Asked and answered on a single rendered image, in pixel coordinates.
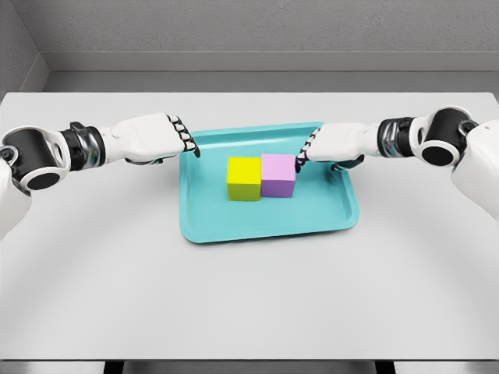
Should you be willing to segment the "yellow cube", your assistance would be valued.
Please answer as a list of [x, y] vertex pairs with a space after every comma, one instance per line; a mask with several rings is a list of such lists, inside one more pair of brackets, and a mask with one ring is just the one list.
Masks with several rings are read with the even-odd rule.
[[261, 159], [230, 157], [226, 176], [228, 199], [258, 201], [261, 194]]

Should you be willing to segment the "teal rectangular tray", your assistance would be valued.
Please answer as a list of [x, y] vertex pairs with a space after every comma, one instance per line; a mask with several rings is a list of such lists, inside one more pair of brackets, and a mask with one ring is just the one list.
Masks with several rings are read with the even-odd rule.
[[290, 198], [230, 201], [226, 174], [230, 157], [297, 154], [318, 122], [193, 132], [200, 157], [179, 158], [179, 226], [194, 243], [301, 235], [351, 228], [359, 206], [347, 171], [307, 163]]

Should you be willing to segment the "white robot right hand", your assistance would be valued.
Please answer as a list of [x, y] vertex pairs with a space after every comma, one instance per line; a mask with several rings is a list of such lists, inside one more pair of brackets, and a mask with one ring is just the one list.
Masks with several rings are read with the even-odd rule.
[[296, 172], [300, 173], [307, 161], [331, 162], [332, 171], [360, 165], [365, 158], [363, 137], [367, 129], [362, 123], [327, 123], [313, 130], [296, 156]]

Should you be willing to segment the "pink cube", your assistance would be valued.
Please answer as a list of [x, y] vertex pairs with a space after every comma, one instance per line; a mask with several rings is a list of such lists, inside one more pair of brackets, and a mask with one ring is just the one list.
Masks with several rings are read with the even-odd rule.
[[296, 182], [296, 158], [292, 154], [261, 155], [262, 197], [291, 198]]

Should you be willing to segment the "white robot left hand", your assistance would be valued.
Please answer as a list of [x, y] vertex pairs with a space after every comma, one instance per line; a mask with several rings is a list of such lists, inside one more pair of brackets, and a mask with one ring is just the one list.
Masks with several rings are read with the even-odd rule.
[[156, 164], [165, 158], [200, 149], [182, 120], [164, 113], [144, 115], [119, 122], [110, 130], [107, 162], [125, 159], [132, 164]]

